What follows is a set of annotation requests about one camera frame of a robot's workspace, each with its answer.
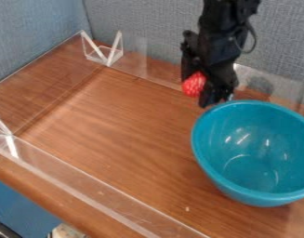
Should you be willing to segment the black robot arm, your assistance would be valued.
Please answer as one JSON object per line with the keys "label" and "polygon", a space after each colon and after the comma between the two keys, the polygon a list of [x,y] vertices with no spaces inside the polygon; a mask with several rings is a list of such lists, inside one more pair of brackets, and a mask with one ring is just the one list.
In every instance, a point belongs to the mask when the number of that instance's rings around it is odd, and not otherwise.
{"label": "black robot arm", "polygon": [[259,4],[260,0],[204,0],[198,32],[182,31],[181,83],[192,83],[190,95],[201,108],[232,99],[239,86],[235,61],[257,43],[249,18]]}

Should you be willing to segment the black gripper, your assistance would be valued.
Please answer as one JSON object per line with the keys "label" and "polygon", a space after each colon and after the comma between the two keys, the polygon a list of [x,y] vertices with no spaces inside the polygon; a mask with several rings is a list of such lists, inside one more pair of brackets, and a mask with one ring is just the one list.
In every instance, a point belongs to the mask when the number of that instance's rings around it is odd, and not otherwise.
{"label": "black gripper", "polygon": [[205,76],[205,85],[200,92],[198,106],[201,108],[228,100],[239,85],[239,78],[233,70],[237,56],[227,55],[223,44],[215,45],[205,32],[182,31],[184,40],[181,50],[181,81],[193,73]]}

